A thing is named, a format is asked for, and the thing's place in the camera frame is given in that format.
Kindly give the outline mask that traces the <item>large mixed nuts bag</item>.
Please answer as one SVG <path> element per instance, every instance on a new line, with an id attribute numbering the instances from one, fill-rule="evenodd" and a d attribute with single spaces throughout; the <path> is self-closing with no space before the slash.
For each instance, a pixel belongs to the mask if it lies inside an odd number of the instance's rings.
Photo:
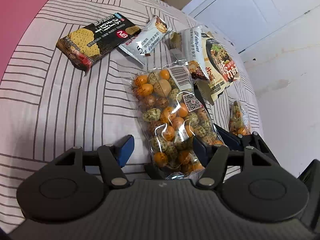
<path id="1" fill-rule="evenodd" d="M 195 179 L 204 169 L 193 140 L 223 145 L 204 105 L 196 98 L 186 65 L 128 72 L 122 78 L 127 97 L 146 137 L 156 173 L 164 179 Z"/>

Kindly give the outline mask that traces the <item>black soda cracker pack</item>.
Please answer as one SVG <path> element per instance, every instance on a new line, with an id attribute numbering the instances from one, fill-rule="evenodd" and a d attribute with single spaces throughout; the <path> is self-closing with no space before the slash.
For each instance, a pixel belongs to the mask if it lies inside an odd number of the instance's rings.
<path id="1" fill-rule="evenodd" d="M 87 73 L 105 55 L 140 32 L 139 26 L 116 12 L 71 32 L 59 39 L 56 47 L 76 69 Z"/>

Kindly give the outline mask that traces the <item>white snack bar packet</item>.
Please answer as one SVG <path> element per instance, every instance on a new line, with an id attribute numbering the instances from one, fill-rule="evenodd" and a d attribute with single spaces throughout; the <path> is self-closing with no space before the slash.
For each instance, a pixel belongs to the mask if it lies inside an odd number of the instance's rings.
<path id="1" fill-rule="evenodd" d="M 119 45 L 119 49 L 127 53 L 142 65 L 147 64 L 147 57 L 156 48 L 162 38 L 171 32 L 171 28 L 159 16 L 154 16 L 143 30 Z"/>
<path id="2" fill-rule="evenodd" d="M 209 81 L 202 52 L 202 26 L 198 25 L 179 32 L 182 54 L 188 61 L 189 72 L 194 80 Z"/>

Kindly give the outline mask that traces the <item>small mixed nuts bag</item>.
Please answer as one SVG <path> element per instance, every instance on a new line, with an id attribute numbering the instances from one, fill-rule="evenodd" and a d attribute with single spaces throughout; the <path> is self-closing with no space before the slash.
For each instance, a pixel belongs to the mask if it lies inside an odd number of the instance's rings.
<path id="1" fill-rule="evenodd" d="M 243 136 L 250 135 L 252 133 L 249 114 L 244 105 L 238 100 L 234 101 L 231 107 L 229 132 L 234 135 L 240 134 Z"/>

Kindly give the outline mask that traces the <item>instant noodle packet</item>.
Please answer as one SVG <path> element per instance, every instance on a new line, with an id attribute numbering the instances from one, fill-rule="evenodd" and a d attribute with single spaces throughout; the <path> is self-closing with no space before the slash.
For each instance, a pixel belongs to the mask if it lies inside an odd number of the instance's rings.
<path id="1" fill-rule="evenodd" d="M 209 81 L 197 79 L 195 82 L 202 97 L 212 105 L 226 88 L 240 79 L 240 74 L 230 52 L 210 31 L 205 31 L 202 28 L 201 36 L 202 52 Z M 182 54 L 179 32 L 173 32 L 170 35 L 169 44 L 176 59 L 181 60 L 188 66 L 188 61 Z"/>

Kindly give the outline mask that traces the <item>striped bed sheet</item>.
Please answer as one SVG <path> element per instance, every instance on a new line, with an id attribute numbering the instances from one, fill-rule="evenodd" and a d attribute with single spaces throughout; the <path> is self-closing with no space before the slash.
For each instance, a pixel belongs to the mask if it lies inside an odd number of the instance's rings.
<path id="1" fill-rule="evenodd" d="M 86 151 L 131 134 L 135 151 L 123 171 L 147 179 L 145 138 L 123 78 L 138 70 L 113 50 L 88 74 L 56 48 L 58 39 L 118 12 L 144 27 L 159 16 L 173 31 L 197 20 L 160 0 L 47 0 L 18 42 L 1 80 L 1 229 L 24 222 L 18 186 L 66 150 Z"/>

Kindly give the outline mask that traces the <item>white door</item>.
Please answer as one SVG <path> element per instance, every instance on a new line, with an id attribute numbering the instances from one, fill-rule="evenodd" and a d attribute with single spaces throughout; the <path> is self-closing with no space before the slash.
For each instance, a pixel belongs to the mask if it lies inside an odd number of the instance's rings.
<path id="1" fill-rule="evenodd" d="M 319 6 L 319 0 L 192 0 L 183 12 L 242 52 Z"/>

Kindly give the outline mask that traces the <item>pink storage box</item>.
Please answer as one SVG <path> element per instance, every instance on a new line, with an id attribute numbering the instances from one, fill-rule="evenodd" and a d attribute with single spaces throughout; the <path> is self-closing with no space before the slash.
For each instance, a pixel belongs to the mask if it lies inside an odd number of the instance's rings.
<path id="1" fill-rule="evenodd" d="M 1 76 L 24 32 L 48 0 L 1 0 Z"/>

